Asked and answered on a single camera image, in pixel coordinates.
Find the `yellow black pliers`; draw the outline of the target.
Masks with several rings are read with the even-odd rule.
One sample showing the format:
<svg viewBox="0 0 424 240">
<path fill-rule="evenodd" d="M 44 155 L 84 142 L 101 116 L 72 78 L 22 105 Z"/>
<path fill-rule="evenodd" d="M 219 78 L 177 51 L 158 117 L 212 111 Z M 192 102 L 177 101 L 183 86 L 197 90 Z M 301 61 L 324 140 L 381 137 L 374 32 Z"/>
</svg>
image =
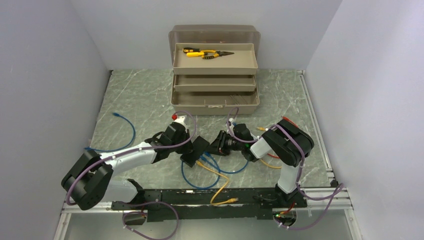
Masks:
<svg viewBox="0 0 424 240">
<path fill-rule="evenodd" d="M 211 60 L 222 56 L 233 55 L 234 52 L 218 50 L 201 50 L 198 52 L 187 52 L 187 57 L 201 57 L 204 60 Z"/>
</svg>

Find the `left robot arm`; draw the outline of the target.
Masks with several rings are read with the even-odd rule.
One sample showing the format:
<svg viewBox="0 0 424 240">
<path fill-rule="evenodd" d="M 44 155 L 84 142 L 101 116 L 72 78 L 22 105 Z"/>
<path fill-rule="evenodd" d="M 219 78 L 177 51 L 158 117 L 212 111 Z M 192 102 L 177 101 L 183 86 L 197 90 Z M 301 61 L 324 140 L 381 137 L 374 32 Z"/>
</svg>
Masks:
<svg viewBox="0 0 424 240">
<path fill-rule="evenodd" d="M 177 116 L 165 129 L 143 142 L 118 151 L 98 153 L 85 150 L 61 180 L 66 190 L 65 202 L 89 210 L 113 187 L 113 176 L 133 168 L 155 164 L 169 157 L 191 153 L 191 139 L 186 116 Z"/>
</svg>

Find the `black network switch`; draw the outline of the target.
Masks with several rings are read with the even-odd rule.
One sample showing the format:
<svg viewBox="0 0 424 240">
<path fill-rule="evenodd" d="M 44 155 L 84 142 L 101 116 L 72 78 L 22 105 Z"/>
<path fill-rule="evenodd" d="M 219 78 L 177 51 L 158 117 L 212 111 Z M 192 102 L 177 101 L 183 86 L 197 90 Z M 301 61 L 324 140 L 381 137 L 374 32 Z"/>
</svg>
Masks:
<svg viewBox="0 0 424 240">
<path fill-rule="evenodd" d="M 197 136 L 192 143 L 192 151 L 180 156 L 180 160 L 192 168 L 201 155 L 207 150 L 210 143 L 202 136 Z"/>
</svg>

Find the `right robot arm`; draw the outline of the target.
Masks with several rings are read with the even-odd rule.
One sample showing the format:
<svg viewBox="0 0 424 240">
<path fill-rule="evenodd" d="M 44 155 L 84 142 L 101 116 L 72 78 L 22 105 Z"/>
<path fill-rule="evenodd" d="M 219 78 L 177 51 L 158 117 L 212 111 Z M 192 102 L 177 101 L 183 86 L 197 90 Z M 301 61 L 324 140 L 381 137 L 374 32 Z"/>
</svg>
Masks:
<svg viewBox="0 0 424 240">
<path fill-rule="evenodd" d="M 219 132 L 206 152 L 228 156 L 232 151 L 239 151 L 249 162 L 256 162 L 274 152 L 283 162 L 276 184 L 275 200 L 280 207 L 287 208 L 295 201 L 301 168 L 314 146 L 314 141 L 307 133 L 283 118 L 261 136 L 254 136 L 244 123 L 232 124 L 229 121 L 227 130 Z"/>
</svg>

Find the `aluminium frame rail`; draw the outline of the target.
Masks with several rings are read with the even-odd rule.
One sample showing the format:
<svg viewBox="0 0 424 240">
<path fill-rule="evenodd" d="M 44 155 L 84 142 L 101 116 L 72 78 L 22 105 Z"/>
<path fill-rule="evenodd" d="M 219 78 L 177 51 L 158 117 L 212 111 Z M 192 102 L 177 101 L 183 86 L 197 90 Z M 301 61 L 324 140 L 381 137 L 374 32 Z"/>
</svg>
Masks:
<svg viewBox="0 0 424 240">
<path fill-rule="evenodd" d="M 236 76 L 209 77 L 202 91 L 177 91 L 170 71 L 113 71 L 85 149 L 61 181 L 66 203 L 100 202 L 148 221 L 192 216 L 273 219 L 299 227 L 297 209 L 343 203 L 313 119 L 304 76 L 259 70 L 253 91 Z"/>
</svg>

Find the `yellow black screwdriver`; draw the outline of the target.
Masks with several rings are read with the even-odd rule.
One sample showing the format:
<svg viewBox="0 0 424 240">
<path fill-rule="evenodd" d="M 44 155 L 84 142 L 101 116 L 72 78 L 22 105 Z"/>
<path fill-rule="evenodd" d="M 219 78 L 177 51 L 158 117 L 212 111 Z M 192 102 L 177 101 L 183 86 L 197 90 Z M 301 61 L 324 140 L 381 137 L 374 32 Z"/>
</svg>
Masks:
<svg viewBox="0 0 424 240">
<path fill-rule="evenodd" d="M 216 51 L 215 50 L 210 50 L 210 49 L 204 49 L 204 50 L 202 50 L 202 49 L 199 49 L 199 48 L 184 47 L 183 48 L 183 52 L 184 53 L 200 53 L 200 52 L 203 52 L 203 53 L 215 53 Z"/>
</svg>

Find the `blue ethernet cable long loop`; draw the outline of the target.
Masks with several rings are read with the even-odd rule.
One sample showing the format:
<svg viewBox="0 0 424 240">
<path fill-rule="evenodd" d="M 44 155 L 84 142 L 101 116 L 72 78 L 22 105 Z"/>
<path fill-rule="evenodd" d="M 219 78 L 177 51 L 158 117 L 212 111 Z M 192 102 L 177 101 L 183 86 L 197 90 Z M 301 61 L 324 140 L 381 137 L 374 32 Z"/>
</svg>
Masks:
<svg viewBox="0 0 424 240">
<path fill-rule="evenodd" d="M 189 167 L 186 163 L 180 163 L 182 179 L 189 187 L 198 190 L 207 190 L 217 186 L 220 176 L 212 173 L 201 166 Z"/>
</svg>

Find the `beige plastic toolbox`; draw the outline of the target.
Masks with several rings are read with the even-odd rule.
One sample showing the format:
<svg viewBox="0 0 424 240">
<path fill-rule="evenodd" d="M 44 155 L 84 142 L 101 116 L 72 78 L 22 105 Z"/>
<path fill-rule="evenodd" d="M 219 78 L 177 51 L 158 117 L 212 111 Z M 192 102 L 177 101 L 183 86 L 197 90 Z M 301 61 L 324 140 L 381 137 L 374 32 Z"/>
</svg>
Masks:
<svg viewBox="0 0 424 240">
<path fill-rule="evenodd" d="M 170 103 L 192 115 L 252 114 L 260 104 L 256 74 L 261 34 L 252 25 L 181 24 L 168 33 Z M 214 59 L 187 57 L 183 48 L 233 52 Z"/>
</svg>

